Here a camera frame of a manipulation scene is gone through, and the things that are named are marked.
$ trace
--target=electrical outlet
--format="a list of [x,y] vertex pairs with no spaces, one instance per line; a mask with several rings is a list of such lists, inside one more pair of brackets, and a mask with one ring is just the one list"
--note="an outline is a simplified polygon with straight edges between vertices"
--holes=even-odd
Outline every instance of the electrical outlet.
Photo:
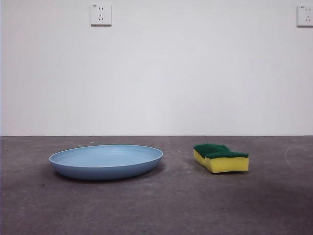
[[298,6],[297,11],[297,26],[313,26],[313,5]]
[[91,25],[112,25],[112,5],[93,4],[90,6]]

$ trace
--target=yellow sponge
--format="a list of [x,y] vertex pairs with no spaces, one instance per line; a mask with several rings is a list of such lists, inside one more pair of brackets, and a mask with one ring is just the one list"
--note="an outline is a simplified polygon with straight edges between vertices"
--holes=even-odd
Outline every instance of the yellow sponge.
[[249,171],[248,157],[202,157],[197,150],[194,149],[195,160],[203,165],[212,173],[229,172],[229,171]]

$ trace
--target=white wall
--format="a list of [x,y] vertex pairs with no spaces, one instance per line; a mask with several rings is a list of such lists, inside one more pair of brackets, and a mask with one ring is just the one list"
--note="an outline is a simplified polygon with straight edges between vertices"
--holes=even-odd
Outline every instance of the white wall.
[[312,135],[312,0],[1,1],[1,134]]

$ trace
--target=blue plate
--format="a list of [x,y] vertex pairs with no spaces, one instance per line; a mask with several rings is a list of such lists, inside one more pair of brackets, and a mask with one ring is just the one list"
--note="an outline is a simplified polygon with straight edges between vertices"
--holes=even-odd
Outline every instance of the blue plate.
[[162,151],[139,145],[98,145],[53,154],[49,160],[61,175],[81,180],[116,180],[152,170]]

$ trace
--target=kitchen sponge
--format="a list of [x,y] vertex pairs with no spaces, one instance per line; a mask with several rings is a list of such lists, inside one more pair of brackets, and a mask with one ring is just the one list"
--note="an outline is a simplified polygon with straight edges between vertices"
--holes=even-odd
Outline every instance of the kitchen sponge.
[[246,153],[231,152],[224,145],[199,144],[194,147],[195,160],[212,173],[249,171]]

